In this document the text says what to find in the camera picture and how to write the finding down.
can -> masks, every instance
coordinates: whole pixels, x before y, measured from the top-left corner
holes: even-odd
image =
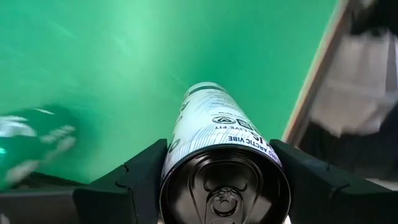
[[[0,115],[0,189],[75,145],[77,120],[57,105]]]
[[[220,85],[186,92],[165,159],[165,224],[282,223],[290,188],[268,142]]]

pull tab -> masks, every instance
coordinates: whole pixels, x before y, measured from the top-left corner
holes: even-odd
[[[238,191],[223,187],[210,195],[206,203],[206,224],[242,224],[243,200]]]

green can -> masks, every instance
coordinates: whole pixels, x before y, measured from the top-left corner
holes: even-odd
[[[57,105],[0,115],[0,189],[71,149],[76,125],[71,112]]]

person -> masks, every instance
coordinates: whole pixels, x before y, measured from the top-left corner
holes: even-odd
[[[398,36],[398,1],[376,0],[353,17],[352,35],[389,30]],[[363,178],[398,180],[398,104],[388,113],[379,131],[334,136],[310,122],[299,148]]]

logo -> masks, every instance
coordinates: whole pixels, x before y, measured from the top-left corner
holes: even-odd
[[[180,144],[180,141],[181,141],[181,139],[177,139],[171,144],[169,153],[171,153],[178,146],[178,144]]]
[[[225,116],[217,116],[213,118],[213,122],[217,124],[234,124],[236,121],[232,118],[225,117]]]
[[[247,128],[247,129],[250,129],[250,130],[253,130],[253,129],[250,127],[250,124],[249,124],[249,123],[247,123],[247,122],[245,122],[245,121],[242,121],[241,119],[237,119],[237,121],[238,121],[238,124],[239,124],[240,126],[242,126],[242,127],[244,127],[244,128]]]

